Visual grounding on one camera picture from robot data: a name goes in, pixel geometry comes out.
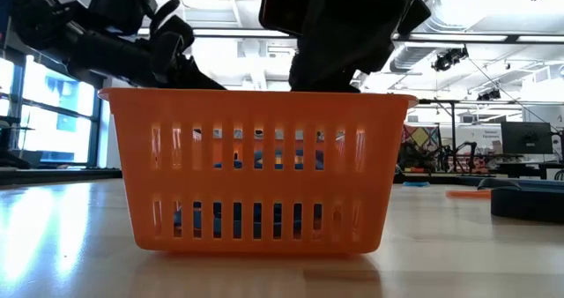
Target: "basket rim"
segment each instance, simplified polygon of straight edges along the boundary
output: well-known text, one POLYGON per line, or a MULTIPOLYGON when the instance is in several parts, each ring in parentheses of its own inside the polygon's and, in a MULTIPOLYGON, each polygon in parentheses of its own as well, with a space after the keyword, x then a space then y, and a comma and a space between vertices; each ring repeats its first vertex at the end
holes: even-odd
POLYGON ((265 94, 265 93, 276 93, 282 96, 288 96, 288 94, 299 94, 301 96, 313 96, 322 94, 323 96, 333 96, 336 98, 343 97, 353 97, 353 96, 363 96, 363 97, 387 97, 395 99, 405 99, 409 102, 408 108, 414 108, 419 104, 419 99, 413 95, 409 94, 384 94, 384 93, 326 93, 326 92, 274 92, 274 91, 219 91, 219 90, 197 90, 197 89, 158 89, 158 88, 139 88, 139 87, 106 87, 98 91, 98 97, 104 101, 109 101, 112 93, 212 93, 212 92, 230 92, 230 93, 246 93, 246 94, 265 94))

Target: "desk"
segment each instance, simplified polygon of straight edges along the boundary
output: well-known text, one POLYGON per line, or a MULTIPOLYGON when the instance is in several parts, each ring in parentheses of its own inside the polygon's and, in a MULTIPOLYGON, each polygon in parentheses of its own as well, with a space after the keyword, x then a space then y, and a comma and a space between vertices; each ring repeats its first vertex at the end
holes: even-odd
POLYGON ((122 181, 0 190, 1 297, 530 298, 564 294, 562 226, 395 186, 356 257, 171 256, 133 242, 122 181))

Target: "poster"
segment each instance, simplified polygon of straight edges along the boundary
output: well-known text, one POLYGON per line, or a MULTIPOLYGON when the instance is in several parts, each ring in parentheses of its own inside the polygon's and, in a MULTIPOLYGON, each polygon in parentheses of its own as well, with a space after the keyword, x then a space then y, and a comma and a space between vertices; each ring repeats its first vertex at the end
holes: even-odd
POLYGON ((8 22, 10 17, 11 0, 0 0, 0 48, 4 49, 8 22))

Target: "computer monitor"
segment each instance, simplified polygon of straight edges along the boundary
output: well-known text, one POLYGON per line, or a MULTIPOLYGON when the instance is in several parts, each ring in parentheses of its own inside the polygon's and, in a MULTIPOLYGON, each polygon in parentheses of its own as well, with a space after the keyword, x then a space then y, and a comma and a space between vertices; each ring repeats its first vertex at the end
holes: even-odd
POLYGON ((550 123, 501 122, 503 153, 553 153, 550 123))

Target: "plastic basket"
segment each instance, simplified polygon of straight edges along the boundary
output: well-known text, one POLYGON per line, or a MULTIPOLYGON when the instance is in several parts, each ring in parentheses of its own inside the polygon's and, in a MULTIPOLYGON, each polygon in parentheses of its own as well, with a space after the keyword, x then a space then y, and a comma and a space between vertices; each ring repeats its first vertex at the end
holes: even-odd
POLYGON ((137 245, 363 253, 380 244, 408 95, 111 88, 137 245))

